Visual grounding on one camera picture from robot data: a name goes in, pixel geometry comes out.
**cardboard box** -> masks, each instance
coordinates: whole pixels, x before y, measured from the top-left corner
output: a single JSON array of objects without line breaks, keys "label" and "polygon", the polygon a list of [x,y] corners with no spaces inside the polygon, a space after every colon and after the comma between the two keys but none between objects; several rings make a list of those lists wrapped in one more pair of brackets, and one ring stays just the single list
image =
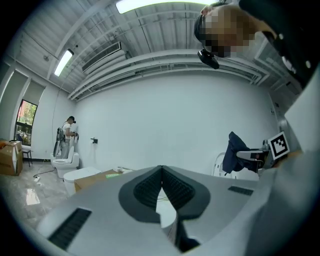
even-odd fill
[{"label": "cardboard box", "polygon": [[100,181],[107,181],[107,177],[106,175],[121,175],[121,172],[116,172],[114,170],[107,170],[101,173],[98,173],[96,175],[92,175],[89,177],[85,177],[85,178],[79,178],[79,179],[75,179],[74,180],[74,187],[75,187],[75,191],[79,191],[82,190],[84,188],[90,187],[93,184],[100,182]]},{"label": "cardboard box", "polygon": [[18,176],[23,169],[20,141],[0,141],[0,174]]}]

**ceiling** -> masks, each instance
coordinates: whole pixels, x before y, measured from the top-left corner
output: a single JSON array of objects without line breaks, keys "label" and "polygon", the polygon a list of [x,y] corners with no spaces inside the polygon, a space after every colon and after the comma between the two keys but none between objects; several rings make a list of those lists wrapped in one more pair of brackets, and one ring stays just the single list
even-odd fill
[{"label": "ceiling", "polygon": [[[197,52],[201,44],[193,36],[194,22],[203,5],[162,3],[119,14],[115,3],[48,0],[26,20],[7,54],[65,91],[77,90],[70,95],[75,100],[142,76],[191,70],[214,72],[199,61]],[[127,56],[132,58],[131,72],[118,73],[106,81],[101,74],[99,83],[84,84],[87,75],[82,66],[118,41],[126,45]],[[57,77],[54,75],[57,60],[67,49],[74,55]],[[242,53],[219,61],[219,72],[243,77],[255,86],[277,90],[293,80],[261,33]]]}]

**marble floor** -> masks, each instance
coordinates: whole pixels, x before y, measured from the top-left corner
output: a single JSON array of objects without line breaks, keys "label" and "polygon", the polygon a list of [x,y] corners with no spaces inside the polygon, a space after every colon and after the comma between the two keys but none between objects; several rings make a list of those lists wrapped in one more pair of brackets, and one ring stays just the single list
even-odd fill
[{"label": "marble floor", "polygon": [[[25,162],[19,176],[0,175],[0,192],[11,213],[34,229],[51,209],[68,198],[57,170],[44,173],[51,170],[48,162],[33,162],[31,167]],[[33,176],[38,173],[44,174],[36,183]]]}]

